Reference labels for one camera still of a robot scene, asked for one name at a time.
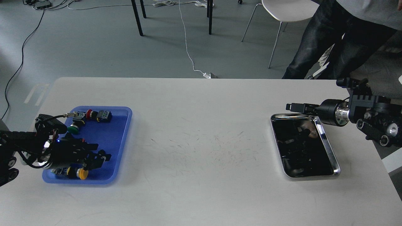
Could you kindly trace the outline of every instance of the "chair leg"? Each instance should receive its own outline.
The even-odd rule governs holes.
[[[277,42],[278,42],[279,34],[280,34],[280,32],[281,32],[281,26],[282,26],[282,21],[281,21],[281,23],[279,24],[277,39],[275,40],[274,49],[272,50],[272,55],[271,55],[271,59],[269,60],[268,68],[271,68],[272,57],[274,56],[276,44],[277,44]]]
[[[250,20],[248,21],[248,24],[247,24],[247,27],[246,27],[246,31],[244,32],[244,35],[243,35],[242,41],[244,40],[244,37],[246,36],[246,33],[247,33],[247,30],[248,30],[248,27],[250,26],[251,19],[252,19],[252,17],[254,16],[255,9],[257,8],[257,6],[258,6],[258,5],[262,5],[262,4],[261,4],[261,3],[258,3],[257,5],[255,5],[254,10],[253,10],[253,12],[252,12],[252,14],[251,14]]]

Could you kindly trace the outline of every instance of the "power adapter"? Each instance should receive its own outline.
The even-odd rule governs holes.
[[[35,3],[35,7],[37,9],[49,8],[49,7],[51,7],[51,2],[49,2],[49,1],[37,2],[37,3]]]

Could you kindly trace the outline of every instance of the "power cord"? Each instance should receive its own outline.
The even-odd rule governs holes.
[[[156,3],[153,3],[152,5],[154,7],[160,7],[160,6],[174,6],[174,5],[182,5],[182,4],[190,4],[190,3],[194,3],[195,6],[197,7],[205,7],[207,8],[207,1],[204,0],[204,2],[200,2],[200,1],[190,1],[190,2],[180,2],[180,0],[178,2],[175,1],[160,1],[160,0],[154,0]]]
[[[39,25],[41,25],[41,22],[42,22],[42,19],[43,19],[43,15],[45,14],[45,11],[46,11],[46,10],[43,10],[41,19],[39,20],[39,23],[38,23],[38,26],[36,26],[35,30],[33,30],[33,32],[32,32],[30,35],[28,35],[28,37],[25,39],[25,41],[24,41],[24,43],[23,43],[23,46],[22,46],[22,48],[21,48],[21,52],[22,52],[22,61],[21,61],[21,65],[19,66],[19,68],[17,69],[17,71],[14,73],[14,75],[13,75],[13,76],[8,80],[8,82],[7,82],[6,88],[5,88],[5,90],[4,90],[4,97],[6,98],[7,109],[6,109],[6,111],[4,112],[3,116],[1,117],[1,119],[4,118],[4,116],[6,115],[8,109],[10,108],[10,102],[9,102],[8,99],[7,99],[7,87],[8,87],[8,85],[10,84],[11,80],[14,78],[14,76],[15,76],[15,75],[20,71],[20,69],[22,68],[22,66],[23,66],[23,64],[24,64],[24,46],[25,46],[25,43],[26,43],[27,40],[36,32],[36,30],[38,29]]]
[[[201,72],[201,73],[203,74],[204,78],[211,78],[211,75],[207,75],[207,73],[205,73],[205,72],[202,72],[202,71],[200,71],[200,70],[196,70],[195,67],[194,67],[194,61],[191,59],[190,54],[189,54],[189,49],[188,49],[188,47],[187,47],[186,25],[184,24],[183,15],[181,14],[180,5],[181,5],[181,4],[180,4],[180,0],[179,0],[179,2],[178,2],[178,9],[179,9],[179,11],[180,11],[180,17],[181,17],[181,21],[183,22],[183,27],[184,27],[184,40],[185,40],[185,43],[186,43],[186,52],[187,52],[187,56],[189,56],[189,58],[190,58],[190,60],[191,60],[191,63],[193,64],[193,71],[195,71],[195,72]]]

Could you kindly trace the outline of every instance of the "white cable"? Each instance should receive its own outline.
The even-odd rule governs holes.
[[[91,8],[70,8],[70,4],[72,2],[74,2],[74,0],[71,0],[67,5],[67,8],[69,8],[71,10],[87,10],[87,9],[93,9],[93,8],[112,7],[112,6],[132,6],[132,4],[125,4],[125,5],[95,6],[95,7],[91,7]]]
[[[185,40],[185,43],[186,43],[186,52],[187,52],[187,56],[189,56],[189,58],[190,58],[190,60],[191,60],[191,63],[193,64],[193,71],[195,71],[195,72],[201,72],[205,78],[208,78],[207,73],[204,73],[204,72],[202,72],[202,71],[200,71],[200,70],[196,70],[196,69],[194,68],[194,61],[191,59],[190,54],[189,54],[189,49],[188,49],[188,47],[187,47],[186,25],[184,24],[183,15],[181,14],[181,8],[180,8],[180,5],[181,5],[181,4],[180,4],[180,0],[179,0],[178,2],[179,2],[179,4],[178,4],[178,9],[179,9],[179,11],[180,11],[180,17],[181,17],[181,21],[183,22],[183,27],[184,27],[184,40]]]
[[[190,4],[190,3],[194,3],[195,6],[197,7],[205,7],[207,8],[207,1],[203,0],[204,2],[200,2],[200,1],[190,1],[190,2],[175,2],[175,1],[161,1],[161,0],[154,0],[154,2],[152,5],[154,7],[160,7],[160,6],[174,6],[174,5],[181,5],[181,4]]]
[[[207,8],[207,1],[204,0],[205,3],[202,3],[200,1],[190,1],[190,2],[175,2],[175,1],[160,1],[160,0],[153,0],[156,3],[153,4],[144,4],[144,6],[154,6],[154,7],[160,7],[160,6],[174,6],[174,5],[180,5],[180,4],[190,4],[194,3],[195,6],[197,7],[205,7]],[[94,9],[94,8],[102,8],[102,7],[112,7],[112,6],[132,6],[132,4],[124,4],[124,5],[110,5],[110,6],[95,6],[91,8],[70,8],[70,4],[75,2],[74,0],[70,0],[70,2],[67,4],[67,8],[71,10],[87,10],[87,9]]]

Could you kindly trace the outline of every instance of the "metal tray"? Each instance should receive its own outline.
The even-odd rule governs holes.
[[[319,179],[340,174],[318,116],[275,114],[271,125],[283,171],[289,178]]]

